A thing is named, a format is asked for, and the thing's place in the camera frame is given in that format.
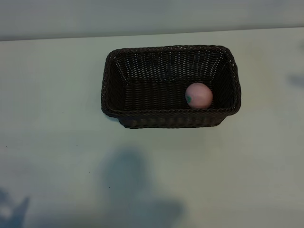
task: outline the pink ball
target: pink ball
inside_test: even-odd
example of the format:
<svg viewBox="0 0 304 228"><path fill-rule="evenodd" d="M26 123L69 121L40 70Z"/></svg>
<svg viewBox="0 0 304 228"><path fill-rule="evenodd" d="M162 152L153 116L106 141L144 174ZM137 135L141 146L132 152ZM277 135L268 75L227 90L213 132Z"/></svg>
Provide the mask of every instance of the pink ball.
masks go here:
<svg viewBox="0 0 304 228"><path fill-rule="evenodd" d="M212 92L202 83L193 83L186 90L186 101L191 108L209 108L212 103Z"/></svg>

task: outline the white table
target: white table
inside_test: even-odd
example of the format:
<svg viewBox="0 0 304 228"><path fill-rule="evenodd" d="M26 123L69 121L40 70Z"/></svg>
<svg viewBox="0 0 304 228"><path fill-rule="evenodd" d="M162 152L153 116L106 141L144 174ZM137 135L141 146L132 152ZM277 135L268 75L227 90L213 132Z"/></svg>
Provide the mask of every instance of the white table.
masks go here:
<svg viewBox="0 0 304 228"><path fill-rule="evenodd" d="M237 114L213 128L130 130L101 112L110 51L195 44L231 50ZM294 75L304 28L0 42L0 188L10 208L29 197L26 228L302 228Z"/></svg>

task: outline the woven texture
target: woven texture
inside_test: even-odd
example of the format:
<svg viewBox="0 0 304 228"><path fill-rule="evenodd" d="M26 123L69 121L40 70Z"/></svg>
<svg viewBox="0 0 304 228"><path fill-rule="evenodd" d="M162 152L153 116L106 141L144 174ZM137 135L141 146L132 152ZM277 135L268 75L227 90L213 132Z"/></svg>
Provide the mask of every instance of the woven texture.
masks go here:
<svg viewBox="0 0 304 228"><path fill-rule="evenodd" d="M208 109L185 99L195 82L213 93ZM222 46L123 48L105 63L102 111L127 128L185 128L219 125L241 106L238 68Z"/></svg>

